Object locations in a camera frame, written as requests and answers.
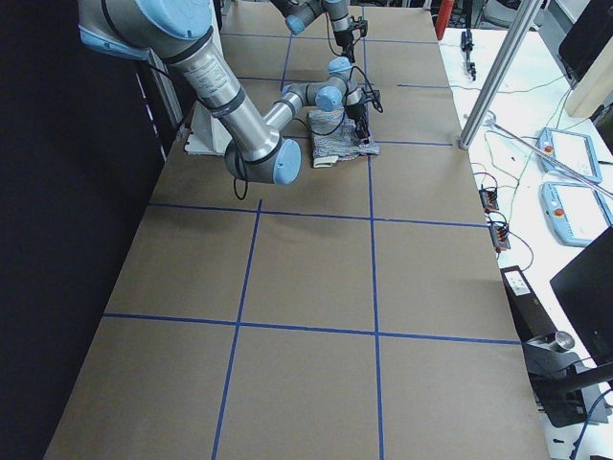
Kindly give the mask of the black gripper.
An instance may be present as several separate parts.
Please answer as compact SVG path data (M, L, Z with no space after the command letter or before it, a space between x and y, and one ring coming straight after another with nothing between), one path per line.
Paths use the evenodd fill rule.
M369 106L378 113L383 112L379 90L357 88L347 98L347 116L355 122L355 135L360 144L371 142Z
M355 63L354 44L368 33L368 21L363 16L346 15L333 20L333 34L336 44L343 47L343 56Z

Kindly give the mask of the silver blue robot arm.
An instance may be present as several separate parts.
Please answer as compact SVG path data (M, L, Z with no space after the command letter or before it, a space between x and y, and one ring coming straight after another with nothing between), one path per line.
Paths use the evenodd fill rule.
M350 14L345 1L289 1L271 0L270 3L284 18L284 23L293 35L299 35L320 16L328 18L335 44L341 49L338 57L355 63L354 47L368 33L368 21L362 16Z
M246 183L290 184L302 161L298 144L283 129L307 106L324 112L341 110L352 120L357 142L371 141L367 109L381 110L380 94L359 83L354 46L368 33L363 17L350 15L343 1L276 1L293 35L325 14L339 57L329 63L324 81L291 84L266 114L260 114L214 43L214 9L209 1L80 1L82 43L117 58L145 60L155 53L178 70L197 99L220 121L231 140L224 153L229 173Z

